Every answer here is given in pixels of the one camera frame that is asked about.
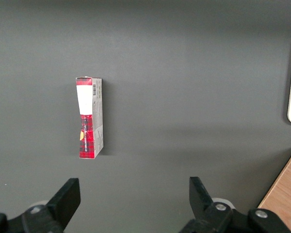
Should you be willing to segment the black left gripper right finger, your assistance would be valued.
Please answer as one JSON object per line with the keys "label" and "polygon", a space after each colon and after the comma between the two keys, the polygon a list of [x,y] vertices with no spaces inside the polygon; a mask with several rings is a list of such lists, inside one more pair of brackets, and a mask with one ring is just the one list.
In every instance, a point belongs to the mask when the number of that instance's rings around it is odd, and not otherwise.
{"label": "black left gripper right finger", "polygon": [[196,220],[229,224],[233,211],[226,203],[214,202],[199,177],[189,178],[189,202]]}

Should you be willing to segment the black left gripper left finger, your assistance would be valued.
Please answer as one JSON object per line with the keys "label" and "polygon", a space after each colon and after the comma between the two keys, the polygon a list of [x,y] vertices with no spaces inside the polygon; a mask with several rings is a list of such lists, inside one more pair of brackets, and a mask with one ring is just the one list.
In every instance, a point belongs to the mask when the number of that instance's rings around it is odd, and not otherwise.
{"label": "black left gripper left finger", "polygon": [[70,178],[47,203],[51,214],[48,233],[63,233],[81,203],[80,182]]}

